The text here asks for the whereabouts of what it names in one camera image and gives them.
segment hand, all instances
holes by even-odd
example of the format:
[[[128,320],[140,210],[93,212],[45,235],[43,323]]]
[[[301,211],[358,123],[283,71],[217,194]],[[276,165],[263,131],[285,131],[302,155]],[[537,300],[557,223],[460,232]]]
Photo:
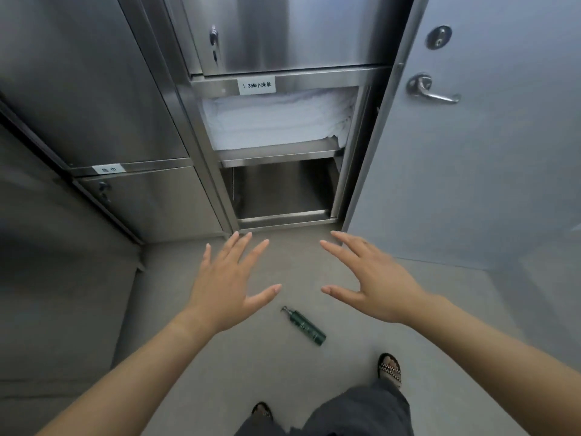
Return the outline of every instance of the hand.
[[[371,243],[351,234],[331,234],[350,250],[324,240],[321,246],[353,271],[361,287],[359,292],[336,285],[321,290],[378,320],[407,323],[428,293],[403,266]]]
[[[246,295],[248,277],[268,246],[268,240],[261,242],[239,262],[252,233],[246,234],[242,239],[239,237],[238,232],[232,234],[213,263],[210,260],[210,245],[206,245],[200,271],[193,283],[192,295],[184,309],[213,333],[230,329],[246,320],[270,303],[282,286],[276,284],[257,295]]]

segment left hand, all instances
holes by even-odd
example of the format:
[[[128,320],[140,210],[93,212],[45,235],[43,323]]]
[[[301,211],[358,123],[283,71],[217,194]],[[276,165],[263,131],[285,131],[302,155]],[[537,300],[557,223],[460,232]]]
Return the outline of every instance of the left hand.
[[[252,238],[252,233],[240,239],[234,233],[222,250],[211,262],[211,247],[206,251],[200,264],[200,271],[193,283],[192,294],[184,309],[213,333],[230,329],[243,322],[258,309],[270,303],[280,291],[280,284],[270,286],[261,293],[248,296],[246,286],[251,270],[268,246],[262,241],[244,260],[240,261],[244,249]]]

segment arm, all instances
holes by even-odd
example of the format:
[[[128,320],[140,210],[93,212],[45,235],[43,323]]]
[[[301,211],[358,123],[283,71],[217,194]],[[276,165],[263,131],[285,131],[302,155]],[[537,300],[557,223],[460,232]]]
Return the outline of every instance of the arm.
[[[362,238],[333,232],[350,250],[322,241],[348,266],[359,292],[322,291],[384,322],[415,329],[448,354],[532,435],[581,434],[581,374],[425,292],[390,256]]]
[[[164,329],[91,387],[39,436],[129,436],[140,434],[185,368],[218,332],[230,329],[269,303],[280,285],[246,296],[252,267],[268,246],[265,240],[240,261],[251,239],[238,233],[215,261],[210,245],[187,306]]]

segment door lever handle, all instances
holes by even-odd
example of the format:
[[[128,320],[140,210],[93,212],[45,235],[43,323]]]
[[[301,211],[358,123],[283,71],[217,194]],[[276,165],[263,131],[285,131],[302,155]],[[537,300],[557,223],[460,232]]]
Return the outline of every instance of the door lever handle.
[[[460,101],[461,96],[459,94],[454,94],[453,96],[434,94],[429,91],[431,87],[432,77],[427,73],[418,73],[410,78],[407,82],[406,89],[412,96],[423,96],[446,104],[457,104]]]

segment green bottle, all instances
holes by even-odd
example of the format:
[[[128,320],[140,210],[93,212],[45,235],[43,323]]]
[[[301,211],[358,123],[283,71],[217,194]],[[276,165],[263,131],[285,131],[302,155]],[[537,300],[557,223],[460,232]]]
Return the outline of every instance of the green bottle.
[[[320,346],[324,343],[327,336],[307,318],[303,317],[298,310],[290,310],[286,306],[283,306],[281,310],[284,310],[289,315],[291,323],[301,329],[316,345]]]

